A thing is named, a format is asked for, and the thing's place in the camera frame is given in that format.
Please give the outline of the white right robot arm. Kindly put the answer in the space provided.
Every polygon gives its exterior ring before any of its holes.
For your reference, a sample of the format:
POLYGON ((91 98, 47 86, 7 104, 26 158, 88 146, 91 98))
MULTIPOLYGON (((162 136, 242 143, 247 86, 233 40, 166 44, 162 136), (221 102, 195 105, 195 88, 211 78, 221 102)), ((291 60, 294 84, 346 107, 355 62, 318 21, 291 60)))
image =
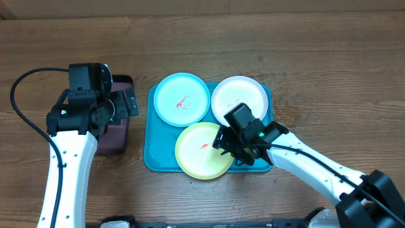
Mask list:
POLYGON ((284 169, 335 207, 315 209, 300 227, 404 227, 404 200, 388 175, 345 167, 276 122, 239 130, 221 126, 213 147, 230 153, 238 165, 252 165, 261 158, 284 169))

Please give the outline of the white plate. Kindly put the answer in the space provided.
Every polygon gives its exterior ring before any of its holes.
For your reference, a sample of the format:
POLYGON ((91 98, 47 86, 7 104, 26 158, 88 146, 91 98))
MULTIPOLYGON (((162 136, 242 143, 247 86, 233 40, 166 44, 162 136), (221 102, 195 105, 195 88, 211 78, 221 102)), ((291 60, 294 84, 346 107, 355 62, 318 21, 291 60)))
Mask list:
POLYGON ((211 109, 217 121, 229 126, 224 115, 239 103, 245 103, 255 118, 263 120, 267 114, 269 100, 263 86, 245 76, 233 76, 221 81, 211 96, 211 109))

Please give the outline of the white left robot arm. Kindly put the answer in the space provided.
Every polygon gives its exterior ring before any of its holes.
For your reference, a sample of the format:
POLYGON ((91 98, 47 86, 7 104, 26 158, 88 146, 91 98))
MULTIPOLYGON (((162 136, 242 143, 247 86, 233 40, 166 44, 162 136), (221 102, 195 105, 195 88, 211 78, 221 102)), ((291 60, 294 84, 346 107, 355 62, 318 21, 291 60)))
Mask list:
POLYGON ((129 119, 138 114, 134 89, 120 82, 62 92, 46 118, 50 160, 38 227, 85 227, 93 158, 123 153, 129 119))

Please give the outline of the light blue plate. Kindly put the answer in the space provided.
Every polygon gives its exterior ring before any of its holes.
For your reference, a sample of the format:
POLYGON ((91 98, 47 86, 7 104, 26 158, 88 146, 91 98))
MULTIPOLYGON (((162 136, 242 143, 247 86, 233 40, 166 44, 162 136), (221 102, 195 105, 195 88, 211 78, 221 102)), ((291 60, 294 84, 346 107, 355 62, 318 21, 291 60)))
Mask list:
POLYGON ((202 79, 191 73, 174 73, 156 87, 153 105, 159 118, 175 127, 187 127, 203 119, 211 95, 202 79))

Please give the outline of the yellow-green plate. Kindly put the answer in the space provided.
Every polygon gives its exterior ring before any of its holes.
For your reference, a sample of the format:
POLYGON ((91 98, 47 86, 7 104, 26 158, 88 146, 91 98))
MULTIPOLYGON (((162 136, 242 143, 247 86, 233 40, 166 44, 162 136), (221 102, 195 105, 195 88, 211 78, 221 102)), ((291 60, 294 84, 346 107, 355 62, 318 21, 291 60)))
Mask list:
POLYGON ((200 179, 215 179, 232 165, 230 154, 222 155, 222 149, 215 149, 213 141, 220 126, 210 122, 199 122, 188 126, 179 135, 175 144, 175 158, 187 175, 200 179))

